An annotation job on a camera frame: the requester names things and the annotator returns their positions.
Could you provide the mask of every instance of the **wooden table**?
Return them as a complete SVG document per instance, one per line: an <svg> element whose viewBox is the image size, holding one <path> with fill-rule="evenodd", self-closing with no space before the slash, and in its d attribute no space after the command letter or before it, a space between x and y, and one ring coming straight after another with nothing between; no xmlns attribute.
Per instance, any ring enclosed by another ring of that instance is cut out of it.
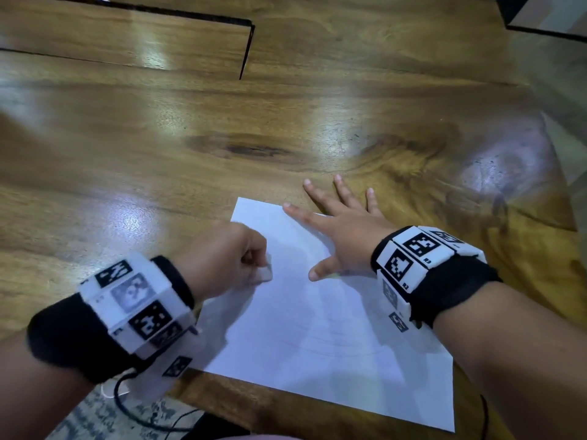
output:
<svg viewBox="0 0 587 440"><path fill-rule="evenodd" d="M238 196L314 207L301 182L335 173L587 325L561 170L493 0L116 1L251 20L243 78L247 26L63 0L0 12L4 334L122 253L228 219ZM476 439L479 395L454 374L456 435ZM210 374L176 394L257 432L453 438ZM510 438L495 414L489 436Z"/></svg>

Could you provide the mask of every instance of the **patterned rug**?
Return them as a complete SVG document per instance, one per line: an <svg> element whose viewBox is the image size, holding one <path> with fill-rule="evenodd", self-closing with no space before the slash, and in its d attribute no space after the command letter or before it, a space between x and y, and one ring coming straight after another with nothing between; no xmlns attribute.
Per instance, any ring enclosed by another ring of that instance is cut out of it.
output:
<svg viewBox="0 0 587 440"><path fill-rule="evenodd" d="M122 402L128 409L142 418L159 425L170 426L182 414L192 409L178 400L165 397L152 404L133 404L122 396ZM203 414L194 412L183 417L176 425L188 428ZM48 440L165 440L167 433L143 428L129 420L115 405L114 399L105 398L96 387L68 417L63 420L47 437ZM179 440L185 433L172 432L168 440Z"/></svg>

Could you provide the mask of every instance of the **white paper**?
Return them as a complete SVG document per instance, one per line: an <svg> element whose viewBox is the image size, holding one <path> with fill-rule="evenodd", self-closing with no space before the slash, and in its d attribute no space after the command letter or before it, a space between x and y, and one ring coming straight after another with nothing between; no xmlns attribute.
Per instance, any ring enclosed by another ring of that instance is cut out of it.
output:
<svg viewBox="0 0 587 440"><path fill-rule="evenodd" d="M239 198L232 220L267 238L273 280L205 302L190 367L454 432L452 356L396 328L375 275L310 282L333 245L280 206Z"/></svg>

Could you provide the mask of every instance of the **hand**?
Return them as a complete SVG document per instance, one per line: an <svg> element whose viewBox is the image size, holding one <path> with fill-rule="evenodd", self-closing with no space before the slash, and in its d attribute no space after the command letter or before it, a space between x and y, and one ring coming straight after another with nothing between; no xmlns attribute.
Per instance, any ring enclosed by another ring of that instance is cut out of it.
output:
<svg viewBox="0 0 587 440"><path fill-rule="evenodd" d="M238 222L220 222L169 257L195 302L257 282L257 267L267 266L267 240Z"/></svg>
<svg viewBox="0 0 587 440"><path fill-rule="evenodd" d="M309 179L304 181L306 193L324 206L333 218L289 203L283 204L283 210L288 215L324 233L334 243L335 253L312 267L308 273L310 281L318 281L342 270L370 272L371 255L377 245L384 237L399 229L383 217L373 188L365 191L365 209L338 174L334 176L334 185L342 202L315 187Z"/></svg>

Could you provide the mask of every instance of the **skin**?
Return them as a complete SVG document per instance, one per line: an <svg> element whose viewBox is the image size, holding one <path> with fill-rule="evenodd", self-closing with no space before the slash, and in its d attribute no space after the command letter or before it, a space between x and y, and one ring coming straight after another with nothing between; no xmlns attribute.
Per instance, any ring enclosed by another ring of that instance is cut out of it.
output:
<svg viewBox="0 0 587 440"><path fill-rule="evenodd" d="M369 271L377 244L398 229L385 220L372 189L364 207L341 177L334 185L340 200L304 182L308 195L333 217L283 206L334 242L335 254L312 267L311 281L343 270ZM242 224L219 223L170 258L201 303L255 281L256 267L267 264L266 245ZM434 331L518 439L584 435L587 335L580 329L507 285L488 283L440 313ZM93 387L76 370L35 359L24 332L0 342L0 356L2 438L45 438Z"/></svg>

